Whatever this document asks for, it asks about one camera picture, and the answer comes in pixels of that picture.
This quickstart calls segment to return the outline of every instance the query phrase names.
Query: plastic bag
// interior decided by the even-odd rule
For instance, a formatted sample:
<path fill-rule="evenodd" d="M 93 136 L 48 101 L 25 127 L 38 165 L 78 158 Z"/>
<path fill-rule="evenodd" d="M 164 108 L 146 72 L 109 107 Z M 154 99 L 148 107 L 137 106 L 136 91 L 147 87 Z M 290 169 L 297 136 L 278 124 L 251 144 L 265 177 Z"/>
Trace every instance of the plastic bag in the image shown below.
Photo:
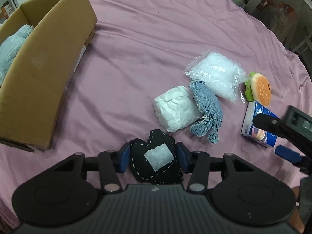
<path fill-rule="evenodd" d="M 202 80 L 216 95 L 232 102 L 240 93 L 238 85 L 248 80 L 237 62 L 208 50 L 193 60 L 184 72 L 191 80 Z"/>

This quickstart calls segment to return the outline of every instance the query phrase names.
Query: bubble wrap bag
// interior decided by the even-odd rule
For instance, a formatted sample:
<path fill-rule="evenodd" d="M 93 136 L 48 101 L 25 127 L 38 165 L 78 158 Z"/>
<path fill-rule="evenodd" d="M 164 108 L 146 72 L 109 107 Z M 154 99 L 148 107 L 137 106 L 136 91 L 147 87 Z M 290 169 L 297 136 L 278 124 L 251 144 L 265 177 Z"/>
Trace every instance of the bubble wrap bag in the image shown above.
<path fill-rule="evenodd" d="M 201 117 L 192 93 L 184 86 L 177 86 L 153 101 L 157 118 L 167 132 L 176 132 Z"/>
<path fill-rule="evenodd" d="M 238 85 L 248 80 L 238 63 L 211 51 L 193 60 L 184 72 L 191 80 L 203 81 L 216 95 L 233 102 L 240 93 Z"/>

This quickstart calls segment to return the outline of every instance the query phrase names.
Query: tissue box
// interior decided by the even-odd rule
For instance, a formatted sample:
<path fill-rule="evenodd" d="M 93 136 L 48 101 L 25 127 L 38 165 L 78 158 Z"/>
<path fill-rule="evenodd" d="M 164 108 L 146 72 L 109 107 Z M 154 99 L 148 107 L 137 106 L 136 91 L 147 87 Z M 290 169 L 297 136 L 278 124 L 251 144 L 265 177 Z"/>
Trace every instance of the tissue box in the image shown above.
<path fill-rule="evenodd" d="M 254 126 L 253 119 L 259 114 L 264 113 L 273 117 L 277 117 L 269 109 L 265 108 L 258 101 L 250 102 L 248 104 L 241 134 L 265 147 L 274 147 L 276 142 L 276 135 L 268 133 Z"/>

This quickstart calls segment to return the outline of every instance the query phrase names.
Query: cardboard box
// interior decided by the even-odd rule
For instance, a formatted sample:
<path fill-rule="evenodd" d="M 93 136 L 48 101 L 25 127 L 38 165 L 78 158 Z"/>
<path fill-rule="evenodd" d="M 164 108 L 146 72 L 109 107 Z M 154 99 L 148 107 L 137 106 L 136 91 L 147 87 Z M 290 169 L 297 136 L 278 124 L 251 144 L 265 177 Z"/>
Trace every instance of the cardboard box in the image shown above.
<path fill-rule="evenodd" d="M 89 0 L 29 0 L 1 26 L 0 43 L 25 24 L 35 27 L 0 88 L 1 143 L 50 147 L 66 83 L 96 22 Z"/>

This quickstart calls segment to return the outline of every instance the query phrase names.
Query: white patch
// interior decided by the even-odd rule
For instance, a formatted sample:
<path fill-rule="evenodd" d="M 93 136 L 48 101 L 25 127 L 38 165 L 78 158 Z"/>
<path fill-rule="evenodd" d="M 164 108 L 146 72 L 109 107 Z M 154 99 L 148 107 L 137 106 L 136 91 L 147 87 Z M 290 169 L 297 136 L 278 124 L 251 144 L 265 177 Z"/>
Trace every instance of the white patch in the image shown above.
<path fill-rule="evenodd" d="M 171 154 L 171 151 L 168 149 L 166 144 L 162 144 L 157 146 L 155 149 L 148 150 L 144 156 L 155 172 L 174 160 L 174 156 Z"/>

